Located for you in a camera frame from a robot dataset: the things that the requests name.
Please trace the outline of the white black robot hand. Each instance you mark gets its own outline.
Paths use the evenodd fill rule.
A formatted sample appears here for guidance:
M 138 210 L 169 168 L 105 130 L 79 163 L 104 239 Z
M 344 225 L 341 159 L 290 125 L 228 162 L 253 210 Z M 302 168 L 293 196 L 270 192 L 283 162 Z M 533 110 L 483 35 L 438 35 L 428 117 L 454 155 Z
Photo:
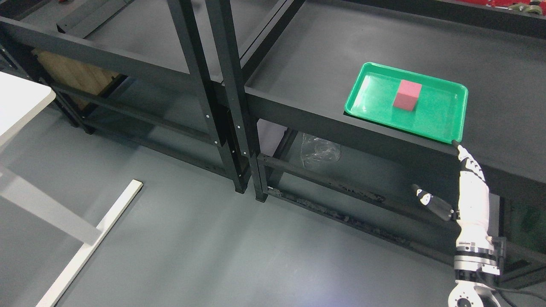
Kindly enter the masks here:
M 461 229 L 456 239 L 458 250 L 492 254 L 494 246 L 488 235 L 490 191 L 482 167 L 460 142 L 452 140 L 452 145 L 460 163 L 457 206 L 451 206 L 416 184 L 411 189 L 418 202 L 441 220 L 456 221 Z

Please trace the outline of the white robot forearm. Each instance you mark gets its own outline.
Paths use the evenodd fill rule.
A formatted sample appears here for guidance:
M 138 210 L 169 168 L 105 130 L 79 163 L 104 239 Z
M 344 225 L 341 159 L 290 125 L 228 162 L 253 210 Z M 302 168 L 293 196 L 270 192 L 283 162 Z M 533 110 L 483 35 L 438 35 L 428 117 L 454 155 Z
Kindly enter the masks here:
M 500 277 L 499 259 L 490 237 L 457 239 L 454 256 L 456 285 L 448 296 L 449 307 L 499 307 L 494 286 Z

